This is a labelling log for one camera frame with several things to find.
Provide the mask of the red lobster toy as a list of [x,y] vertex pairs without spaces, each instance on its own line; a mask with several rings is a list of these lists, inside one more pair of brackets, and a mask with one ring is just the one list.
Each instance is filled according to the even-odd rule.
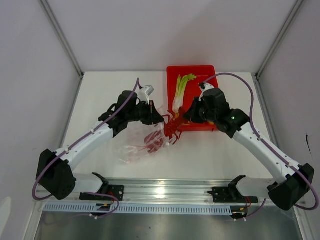
[[141,125],[129,128],[123,148],[129,156],[153,154],[160,149],[174,145],[181,138],[181,126],[188,124],[184,119],[186,113],[182,108],[178,113],[183,115],[175,119],[170,114],[163,115],[166,121],[155,125]]

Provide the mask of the clear zip top bag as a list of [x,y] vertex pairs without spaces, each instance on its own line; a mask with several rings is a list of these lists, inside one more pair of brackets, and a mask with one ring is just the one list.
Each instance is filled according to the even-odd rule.
[[170,145],[165,135],[165,124],[144,125],[130,122],[128,127],[113,139],[112,154],[121,164],[135,164],[155,155]]

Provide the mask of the green white celery toy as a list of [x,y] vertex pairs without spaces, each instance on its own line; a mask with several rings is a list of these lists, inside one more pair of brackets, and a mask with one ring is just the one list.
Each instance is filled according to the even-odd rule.
[[184,103],[184,94],[188,82],[193,81],[197,78],[193,73],[177,77],[175,96],[172,102],[172,111],[176,114]]

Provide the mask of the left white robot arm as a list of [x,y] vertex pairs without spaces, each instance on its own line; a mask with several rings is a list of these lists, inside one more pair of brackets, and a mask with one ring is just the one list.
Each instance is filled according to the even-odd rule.
[[76,167],[101,144],[115,138],[131,122],[152,126],[164,122],[150,95],[153,87],[146,85],[138,90],[125,90],[107,112],[103,113],[89,132],[75,143],[55,151],[44,150],[39,157],[36,180],[32,188],[35,200],[37,186],[42,186],[51,197],[63,200],[72,193],[93,195],[97,200],[108,196],[109,182],[98,173],[75,174]]

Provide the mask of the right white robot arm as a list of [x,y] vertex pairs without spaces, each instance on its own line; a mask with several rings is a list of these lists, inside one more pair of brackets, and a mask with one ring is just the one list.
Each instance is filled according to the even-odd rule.
[[270,199],[288,211],[312,188],[314,168],[299,164],[264,138],[251,118],[240,109],[231,109],[224,93],[210,84],[201,84],[184,118],[192,123],[213,122],[217,129],[245,147],[269,171],[271,178],[238,176],[229,184],[228,196],[234,202],[245,197]]

